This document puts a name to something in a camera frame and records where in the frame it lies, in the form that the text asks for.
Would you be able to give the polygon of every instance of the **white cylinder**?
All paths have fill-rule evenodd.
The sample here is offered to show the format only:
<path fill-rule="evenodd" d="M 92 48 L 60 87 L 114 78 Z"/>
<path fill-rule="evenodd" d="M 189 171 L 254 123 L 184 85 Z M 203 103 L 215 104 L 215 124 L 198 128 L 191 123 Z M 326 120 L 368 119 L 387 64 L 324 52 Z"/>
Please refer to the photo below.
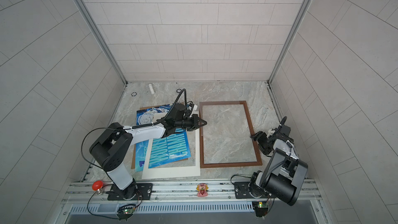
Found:
<path fill-rule="evenodd" d="M 153 90 L 152 84 L 149 84 L 149 90 L 152 94 L 155 94 L 155 91 Z"/>

